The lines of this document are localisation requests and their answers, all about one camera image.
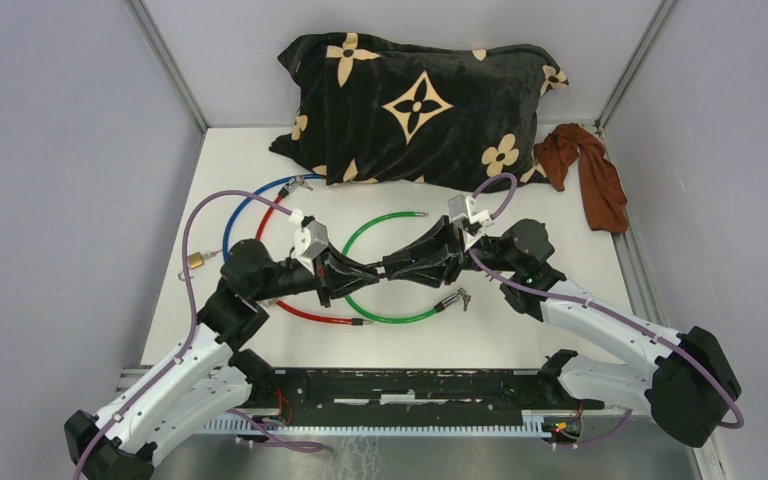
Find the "green cable lock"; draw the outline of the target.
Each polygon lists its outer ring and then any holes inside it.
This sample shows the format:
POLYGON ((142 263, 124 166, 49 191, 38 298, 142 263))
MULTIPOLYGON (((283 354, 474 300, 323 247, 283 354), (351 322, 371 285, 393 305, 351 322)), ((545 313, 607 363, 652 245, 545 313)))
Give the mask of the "green cable lock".
MULTIPOLYGON (((359 239, 359 237, 363 233, 365 233, 367 230, 371 229, 372 227, 380 223, 399 219, 399 218, 419 218, 419 217, 427 217, 427 216, 428 214, 426 212, 421 212, 421 211, 397 211, 397 212, 387 213, 387 214, 375 217, 367 221, 366 223, 364 223, 362 226, 357 228, 351 234, 351 236, 349 237, 349 239, 346 241, 345 245, 342 248, 342 254, 347 256, 351 250, 351 247, 359 239)), ((443 300, 439 301, 433 307, 429 308, 424 312, 407 315, 407 316, 392 316, 392 315, 383 315, 383 314, 371 312, 366 308, 364 308, 363 306, 361 306, 357 301, 355 301, 351 295, 345 296, 345 301, 348 303, 348 305, 356 313, 360 314, 365 319, 370 320, 374 323, 382 323, 382 324, 390 324, 390 325, 406 325, 406 324, 425 320, 429 317, 442 313, 449 307, 453 306, 458 300, 460 300, 463 303, 464 310, 467 310, 469 303, 471 301, 471 296, 468 294, 468 292, 465 289, 458 288, 455 293, 448 295, 443 300)))

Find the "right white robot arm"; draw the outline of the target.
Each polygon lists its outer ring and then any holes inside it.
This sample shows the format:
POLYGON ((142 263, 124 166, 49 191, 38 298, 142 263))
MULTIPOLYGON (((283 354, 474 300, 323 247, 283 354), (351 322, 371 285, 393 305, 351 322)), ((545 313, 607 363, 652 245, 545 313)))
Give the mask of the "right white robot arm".
POLYGON ((413 243, 387 255, 387 279, 438 287, 461 272, 480 271, 499 281, 511 308, 567 330, 616 357, 597 361, 557 352, 537 382, 540 400, 562 408, 574 398, 647 413, 680 443, 703 447, 718 428, 739 429, 742 388, 718 339, 694 326, 687 332, 624 313, 554 269, 544 224, 523 219, 501 236, 471 248, 465 233, 442 217, 413 243))

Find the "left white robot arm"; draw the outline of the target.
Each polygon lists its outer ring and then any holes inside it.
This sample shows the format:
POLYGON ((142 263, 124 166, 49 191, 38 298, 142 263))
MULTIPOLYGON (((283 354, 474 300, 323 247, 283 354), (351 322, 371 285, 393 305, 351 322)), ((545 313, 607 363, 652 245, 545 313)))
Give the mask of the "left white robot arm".
POLYGON ((64 430, 76 479, 148 479, 184 440, 224 412, 267 404, 272 367, 246 343, 264 325, 260 301, 314 291, 322 305, 377 283, 375 267, 333 246, 274 261, 264 244, 238 242, 216 291, 189 332, 134 385, 96 413, 78 410, 64 430))

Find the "small brass padlock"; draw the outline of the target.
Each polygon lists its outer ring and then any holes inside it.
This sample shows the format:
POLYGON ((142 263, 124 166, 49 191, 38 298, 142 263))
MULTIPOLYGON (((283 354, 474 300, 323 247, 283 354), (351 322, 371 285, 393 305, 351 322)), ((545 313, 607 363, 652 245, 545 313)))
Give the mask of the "small brass padlock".
POLYGON ((222 255, 222 250, 209 250, 209 251, 199 251, 194 252, 192 254, 189 254, 186 257, 186 269, 181 270, 177 278, 180 281, 185 281, 187 279, 192 279, 192 272, 194 270, 197 270, 199 268, 202 268, 209 260, 222 255))

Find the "black floral pillow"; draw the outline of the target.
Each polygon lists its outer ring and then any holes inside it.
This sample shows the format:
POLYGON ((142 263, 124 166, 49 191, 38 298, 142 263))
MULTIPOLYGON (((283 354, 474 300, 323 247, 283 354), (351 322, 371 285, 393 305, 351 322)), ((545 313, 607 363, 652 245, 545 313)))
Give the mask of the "black floral pillow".
POLYGON ((446 50, 356 33, 306 34, 280 53, 299 87, 275 154, 328 184, 406 180, 472 191, 501 173, 543 182, 537 109, 568 86, 543 48, 446 50))

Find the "brown cloth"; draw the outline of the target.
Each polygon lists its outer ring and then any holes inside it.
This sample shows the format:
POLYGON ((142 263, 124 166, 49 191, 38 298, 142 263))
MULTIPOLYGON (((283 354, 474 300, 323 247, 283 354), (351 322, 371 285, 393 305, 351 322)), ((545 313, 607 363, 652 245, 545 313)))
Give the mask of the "brown cloth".
POLYGON ((628 230, 628 199, 616 167, 596 136, 578 124, 562 124, 535 145, 534 154, 549 184, 559 192, 565 189, 570 167, 578 166, 584 215, 591 230, 612 234, 628 230))

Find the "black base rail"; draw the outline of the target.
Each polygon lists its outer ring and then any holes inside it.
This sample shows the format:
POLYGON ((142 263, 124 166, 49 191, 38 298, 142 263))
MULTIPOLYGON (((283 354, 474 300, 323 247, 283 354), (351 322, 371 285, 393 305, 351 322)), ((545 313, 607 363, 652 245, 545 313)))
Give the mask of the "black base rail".
POLYGON ((552 421, 604 407, 534 369, 285 368, 238 409, 279 435, 549 439, 552 421))

